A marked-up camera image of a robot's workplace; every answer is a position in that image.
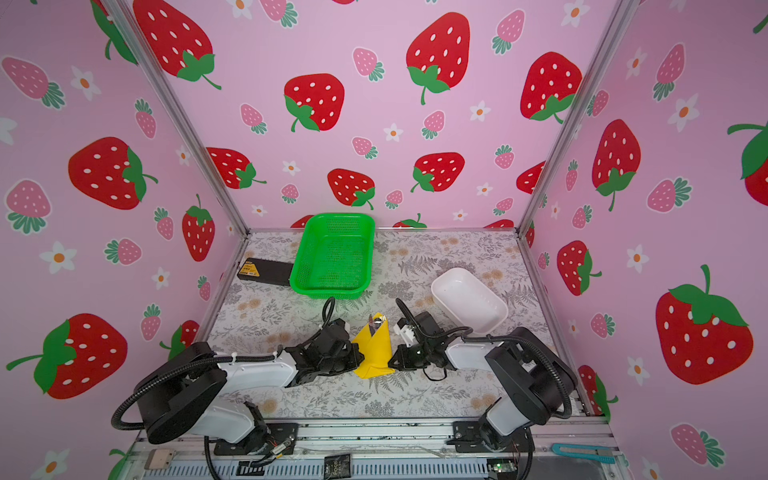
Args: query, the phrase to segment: white flower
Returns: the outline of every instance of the white flower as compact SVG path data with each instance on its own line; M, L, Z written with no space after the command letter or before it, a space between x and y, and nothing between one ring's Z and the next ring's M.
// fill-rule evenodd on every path
M64 270L74 270L72 259L77 252L77 250L73 249L65 250L61 242L54 242L53 251L41 253L40 258L51 263L48 267L49 272L56 273L62 268Z
M163 270L162 266L157 268L157 275L152 276L152 281L155 282L154 288L159 290L164 286L169 286L168 279L170 278L170 272Z
M384 129L384 133L386 134L386 140L394 140L394 141L400 141L400 135L402 135L402 130L397 128L397 125L392 124L389 128Z
M181 147L176 150L176 155L179 156L179 165L187 165L188 167L190 166L190 154L184 145L181 145Z
M568 332L571 332L571 335L573 335L574 338L579 333L579 329L576 326L576 320L568 320Z
M69 82L73 87L82 90L88 100L91 100L95 94L101 94L101 90L94 83L94 75L86 71L81 72L79 68L72 65L72 74L74 78Z
M487 197L488 192L491 190L493 190L493 187L489 187L488 182L485 182L483 185L478 187L478 196L483 195L484 197Z
M698 99L699 94L694 94L694 96L689 98L688 101L685 101L682 98L678 98L674 105L676 111L672 114L669 120L667 120L667 123L677 124L677 131L683 131L685 124L688 121L693 120L699 116L699 111L694 108L696 105L696 100Z
M643 457L643 476L648 480L664 480L659 473L659 464L650 463Z
M284 172L288 172L291 177L295 177L296 176L296 172L300 172L301 169L296 166L296 162L295 161L292 161L290 163L286 162L286 161L283 161L283 171Z
M563 9L565 10L565 16L560 26L562 27L570 23L574 27L578 27L581 16L589 12L589 5L584 5L584 0L576 0L573 3L563 5Z
M69 449L63 452L48 452L45 454L45 463L42 467L35 470L35 472L29 476L29 478L41 478L42 480L51 480L55 475L59 475L67 471L67 464L65 460L69 455Z
M643 53L640 47L637 47L634 57L627 60L627 78L637 77L640 74L640 65L643 64L647 56L647 53Z
M480 103L474 107L470 107L469 111L472 112L472 116L469 118L469 120L485 121L485 114L489 113L491 108L485 106L484 100L480 100Z
M627 261L627 268L634 267L638 273L643 271L643 263L647 263L647 261L650 260L648 255L643 255L642 245L638 245L634 250L627 248L627 255L629 256L629 260Z
M627 370L627 375L633 376L634 379L637 380L637 384L642 386L643 379L650 377L650 373L648 373L648 371L643 368L643 359L633 359L632 357L628 356L627 360L629 361L629 369Z
M686 0L672 0L672 3L670 3L670 8L677 7L677 11L682 12L683 8L685 8L685 1Z
M232 16L239 18L241 15L247 19L251 19L250 6L253 4L253 0L227 0L227 3L232 5Z
M8 145L13 145L13 137L11 136L11 130L18 125L10 118L0 118L0 141Z

